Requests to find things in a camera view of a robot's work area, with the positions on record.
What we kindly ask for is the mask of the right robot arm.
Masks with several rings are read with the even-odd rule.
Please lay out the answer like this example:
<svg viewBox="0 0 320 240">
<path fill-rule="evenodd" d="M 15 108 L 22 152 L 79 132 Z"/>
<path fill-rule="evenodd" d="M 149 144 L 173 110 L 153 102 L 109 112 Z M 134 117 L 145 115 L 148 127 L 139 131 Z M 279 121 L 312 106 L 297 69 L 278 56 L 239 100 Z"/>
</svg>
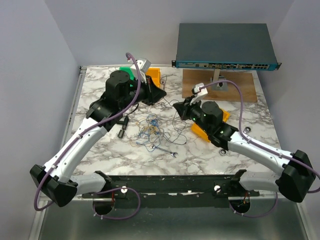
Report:
<svg viewBox="0 0 320 240">
<path fill-rule="evenodd" d="M 277 149 L 250 138 L 236 127 L 224 122 L 223 111 L 214 101 L 174 105 L 183 121 L 192 120 L 216 147 L 244 155 L 270 169 L 273 173 L 245 172 L 230 183 L 230 191 L 241 196 L 251 190 L 281 193 L 288 200 L 301 203 L 316 179 L 308 155 Z"/>
</svg>

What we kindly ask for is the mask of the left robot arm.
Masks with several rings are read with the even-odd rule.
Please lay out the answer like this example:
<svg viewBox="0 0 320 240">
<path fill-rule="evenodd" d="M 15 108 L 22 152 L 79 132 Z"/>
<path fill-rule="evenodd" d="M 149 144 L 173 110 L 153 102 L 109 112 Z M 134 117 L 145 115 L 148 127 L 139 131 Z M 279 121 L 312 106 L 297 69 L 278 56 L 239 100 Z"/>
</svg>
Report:
<svg viewBox="0 0 320 240">
<path fill-rule="evenodd" d="M 151 77 L 146 82 L 131 80 L 122 70 L 112 72 L 105 82 L 102 96 L 91 103 L 80 127 L 61 150 L 43 166 L 34 165 L 30 175 L 38 187 L 59 207 L 66 206 L 75 196 L 96 193 L 104 198 L 110 194 L 108 177 L 96 171 L 90 175 L 73 173 L 84 156 L 112 127 L 121 120 L 131 105 L 142 102 L 151 106 L 166 96 Z"/>
</svg>

